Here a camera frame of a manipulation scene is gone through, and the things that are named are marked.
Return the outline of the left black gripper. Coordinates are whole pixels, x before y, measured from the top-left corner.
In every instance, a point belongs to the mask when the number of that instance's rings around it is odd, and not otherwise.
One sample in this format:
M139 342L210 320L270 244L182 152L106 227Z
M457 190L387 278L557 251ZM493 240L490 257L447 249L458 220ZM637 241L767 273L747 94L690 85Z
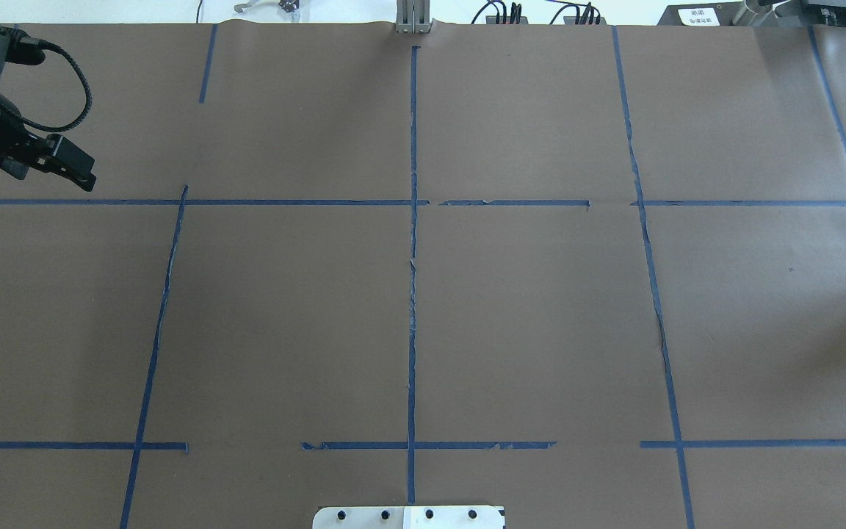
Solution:
M53 173L87 193L94 190L97 178L91 155L63 134L29 133L10 112L19 114L0 93L0 170L17 180L24 180L30 170Z

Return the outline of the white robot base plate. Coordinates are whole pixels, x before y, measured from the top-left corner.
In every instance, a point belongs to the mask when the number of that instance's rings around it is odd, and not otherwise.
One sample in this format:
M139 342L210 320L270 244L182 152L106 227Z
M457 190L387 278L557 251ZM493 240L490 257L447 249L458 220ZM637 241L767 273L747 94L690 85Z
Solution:
M393 505L321 508L313 528L506 528L506 513L492 505Z

